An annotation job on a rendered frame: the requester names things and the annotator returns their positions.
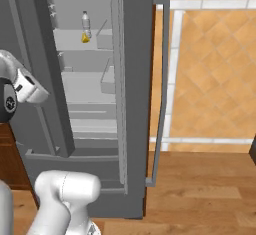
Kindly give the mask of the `dark brown furniture corner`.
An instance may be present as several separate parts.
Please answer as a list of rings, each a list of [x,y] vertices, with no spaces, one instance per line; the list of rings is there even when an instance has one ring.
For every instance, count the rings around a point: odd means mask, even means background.
[[[249,155],[256,166],[256,142],[253,142],[249,150]]]

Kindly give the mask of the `grey freezer drawer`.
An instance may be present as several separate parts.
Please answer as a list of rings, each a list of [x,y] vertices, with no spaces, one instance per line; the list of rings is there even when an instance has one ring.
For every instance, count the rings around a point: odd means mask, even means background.
[[[97,155],[86,149],[77,149],[71,156],[25,153],[25,166],[31,184],[47,170],[64,170],[96,175],[101,181],[99,198],[88,206],[89,215],[100,218],[143,217],[145,194],[145,167],[136,167],[138,161],[128,163],[127,185],[119,178],[119,158],[114,150]]]

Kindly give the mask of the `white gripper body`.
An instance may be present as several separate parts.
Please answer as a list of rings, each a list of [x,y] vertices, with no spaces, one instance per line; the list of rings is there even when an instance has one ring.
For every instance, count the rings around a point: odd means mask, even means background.
[[[35,103],[40,104],[44,102],[49,93],[40,84],[31,84],[30,82],[20,84],[21,89],[19,90],[19,101],[21,103]]]

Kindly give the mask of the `clear water bottle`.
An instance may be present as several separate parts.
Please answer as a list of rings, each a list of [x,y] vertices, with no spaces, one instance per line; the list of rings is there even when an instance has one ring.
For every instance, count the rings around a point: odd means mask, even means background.
[[[82,15],[82,27],[83,27],[83,30],[86,33],[86,35],[89,38],[91,38],[92,33],[91,33],[91,26],[90,26],[90,18],[86,11],[84,11],[83,15]]]

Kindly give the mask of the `grey left fridge door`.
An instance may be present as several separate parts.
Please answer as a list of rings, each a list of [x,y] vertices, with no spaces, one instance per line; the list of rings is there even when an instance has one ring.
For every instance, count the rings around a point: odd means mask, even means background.
[[[68,157],[74,141],[47,0],[0,0],[0,49],[11,52],[49,92],[23,103],[10,121],[18,147]]]

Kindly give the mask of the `grey right fridge door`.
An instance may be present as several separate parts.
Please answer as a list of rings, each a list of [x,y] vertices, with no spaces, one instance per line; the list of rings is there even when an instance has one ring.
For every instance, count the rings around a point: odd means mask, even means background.
[[[152,80],[153,0],[112,0],[119,178],[128,163],[147,172]]]

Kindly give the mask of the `grey fridge door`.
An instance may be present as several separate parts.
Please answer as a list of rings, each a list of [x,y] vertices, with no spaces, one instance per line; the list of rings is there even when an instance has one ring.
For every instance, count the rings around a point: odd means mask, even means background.
[[[153,0],[112,0],[119,178],[128,163],[147,172],[152,80]]]
[[[0,0],[0,49],[11,52],[49,92],[23,103],[10,121],[18,147],[68,157],[74,141],[47,0]]]

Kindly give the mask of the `grey fridge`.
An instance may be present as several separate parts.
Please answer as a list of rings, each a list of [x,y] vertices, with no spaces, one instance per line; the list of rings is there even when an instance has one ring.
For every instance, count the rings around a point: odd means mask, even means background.
[[[74,151],[119,158],[112,0],[48,0]],[[92,37],[81,41],[82,15]]]

